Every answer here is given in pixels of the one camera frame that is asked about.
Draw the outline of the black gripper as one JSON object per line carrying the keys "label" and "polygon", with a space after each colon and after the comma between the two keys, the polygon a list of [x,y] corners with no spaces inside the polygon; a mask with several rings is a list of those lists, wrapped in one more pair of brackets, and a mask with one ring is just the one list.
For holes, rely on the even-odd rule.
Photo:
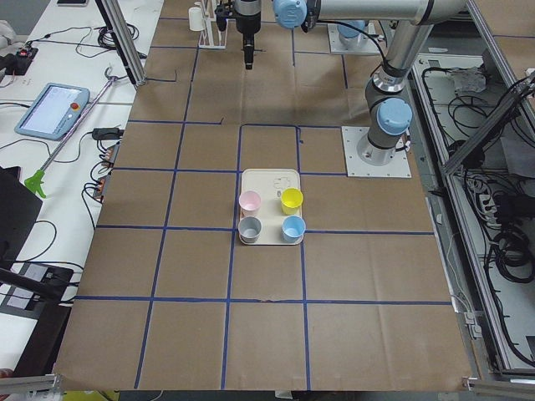
{"label": "black gripper", "polygon": [[237,31],[243,35],[242,50],[246,70],[251,70],[254,62],[254,35],[261,28],[261,0],[236,0],[233,3]]}

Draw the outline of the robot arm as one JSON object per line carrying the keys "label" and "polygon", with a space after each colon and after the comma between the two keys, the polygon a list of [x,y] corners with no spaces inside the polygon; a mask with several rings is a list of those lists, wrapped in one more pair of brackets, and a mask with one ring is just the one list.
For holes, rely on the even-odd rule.
{"label": "robot arm", "polygon": [[411,107],[401,99],[405,78],[433,26],[457,15],[463,1],[275,1],[273,14],[283,28],[308,32],[316,23],[347,25],[350,20],[395,20],[398,25],[382,62],[365,90],[371,124],[357,145],[362,161],[389,164],[396,145],[412,120]]}
{"label": "robot arm", "polygon": [[365,20],[343,21],[337,25],[339,41],[345,48],[356,48],[364,44],[366,36]]}

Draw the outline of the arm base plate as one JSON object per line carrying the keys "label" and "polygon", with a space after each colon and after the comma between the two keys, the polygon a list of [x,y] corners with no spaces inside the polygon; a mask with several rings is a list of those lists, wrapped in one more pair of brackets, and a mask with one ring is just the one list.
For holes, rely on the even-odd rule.
{"label": "arm base plate", "polygon": [[392,149],[382,150],[369,142],[368,131],[368,127],[341,127],[347,176],[409,179],[411,172],[403,140],[399,139]]}
{"label": "arm base plate", "polygon": [[353,55],[379,55],[380,52],[370,38],[366,37],[364,44],[356,48],[345,48],[339,41],[337,30],[338,24],[328,24],[330,52],[333,54],[353,54]]}

